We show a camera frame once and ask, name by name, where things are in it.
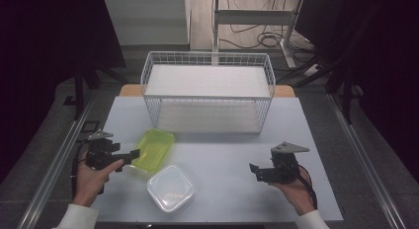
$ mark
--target white wire basket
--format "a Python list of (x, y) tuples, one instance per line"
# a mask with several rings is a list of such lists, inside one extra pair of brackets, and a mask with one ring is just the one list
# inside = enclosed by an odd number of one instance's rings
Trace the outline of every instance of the white wire basket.
[(268, 54), (150, 52), (142, 93), (155, 128), (259, 134), (275, 93)]

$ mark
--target human hand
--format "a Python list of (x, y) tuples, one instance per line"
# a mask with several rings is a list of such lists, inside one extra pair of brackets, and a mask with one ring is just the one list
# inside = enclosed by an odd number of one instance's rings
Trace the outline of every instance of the human hand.
[[(311, 184), (308, 172), (303, 167), (299, 167), (299, 171), (301, 176)], [(300, 180), (285, 185), (279, 183), (268, 183), (268, 185), (278, 188), (284, 194), (287, 201), (295, 208), (298, 216), (314, 210), (311, 196)]]
[[(84, 152), (82, 154), (81, 159), (86, 159), (86, 153), (87, 152)], [(124, 160), (120, 159), (103, 170), (95, 171), (86, 166), (85, 161), (80, 162), (78, 164), (77, 187), (73, 204), (87, 207), (92, 205), (98, 192), (103, 185), (109, 181), (109, 174), (122, 166), (123, 163)]]

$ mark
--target white tabletop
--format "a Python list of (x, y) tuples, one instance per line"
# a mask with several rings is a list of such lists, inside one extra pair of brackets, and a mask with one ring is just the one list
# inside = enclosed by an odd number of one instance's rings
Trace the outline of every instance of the white tabletop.
[[(117, 97), (104, 130), (122, 144), (119, 153), (132, 150), (152, 128), (143, 98)], [(275, 98), (260, 135), (176, 134), (164, 166), (178, 166), (197, 188), (181, 211), (167, 214), (149, 195), (149, 174), (132, 167), (112, 173), (105, 193), (93, 207), (99, 221), (139, 223), (270, 223), (294, 221), (296, 214), (281, 192), (256, 181), (249, 163), (271, 168), (270, 149), (283, 141), (304, 146), (296, 158), (311, 174), (318, 206), (325, 220), (342, 220), (301, 105), (297, 98)]]

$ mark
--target gray floor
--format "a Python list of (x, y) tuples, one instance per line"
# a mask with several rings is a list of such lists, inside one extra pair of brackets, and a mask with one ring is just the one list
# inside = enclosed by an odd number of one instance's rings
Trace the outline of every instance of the gray floor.
[[(297, 0), (219, 0), (219, 10), (241, 9), (241, 10), (285, 10), (290, 11), (296, 5)], [(212, 0), (191, 0), (191, 49), (193, 50), (211, 50), (212, 48), (212, 25), (213, 16), (211, 15)], [(281, 34), (281, 30), (287, 29), (287, 26), (258, 26), (254, 29), (241, 33), (234, 31), (246, 30), (252, 25), (220, 25), (218, 28), (219, 39), (227, 39), (240, 46), (248, 47), (258, 44), (257, 35), (265, 32), (275, 31)], [(267, 40), (266, 44), (274, 44), (274, 40)], [(219, 42), (220, 49), (236, 49), (237, 46), (225, 42)], [(253, 49), (266, 49), (266, 46), (260, 44)]]
[[(118, 69), (130, 82), (138, 83), (149, 50), (185, 50), (182, 46), (123, 47), (127, 69)], [(269, 51), (274, 67), (285, 67), (280, 52)], [(281, 77), (288, 72), (277, 72)], [(121, 84), (99, 72), (102, 86), (96, 90), (94, 106), (87, 120), (103, 126)], [(331, 228), (391, 228), (375, 193), (360, 167), (351, 144), (338, 121), (323, 85), (327, 77), (295, 89), (326, 169), (343, 222), (327, 222)], [(0, 228), (16, 228), (47, 167), (73, 123), (74, 108), (63, 106), (74, 95), (73, 80), (60, 84), (55, 102), (39, 131), (7, 179), (0, 186)], [(371, 158), (381, 180), (396, 203), (406, 228), (419, 228), (419, 187), (392, 149), (364, 115), (356, 100), (352, 103), (353, 127)], [(70, 163), (64, 166), (36, 228), (56, 226), (70, 202)], [(133, 225), (98, 223), (97, 228), (136, 228)], [(265, 225), (265, 228), (296, 228), (292, 223)]]

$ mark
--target transparent plastic tray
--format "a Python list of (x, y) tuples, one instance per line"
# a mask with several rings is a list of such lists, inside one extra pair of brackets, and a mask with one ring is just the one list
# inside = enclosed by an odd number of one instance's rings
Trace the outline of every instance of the transparent plastic tray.
[(140, 156), (131, 164), (149, 173), (158, 172), (174, 141), (171, 133), (156, 128), (148, 129), (136, 145), (140, 149)]
[(164, 212), (184, 207), (195, 193), (194, 185), (177, 166), (168, 166), (147, 182), (151, 197)]

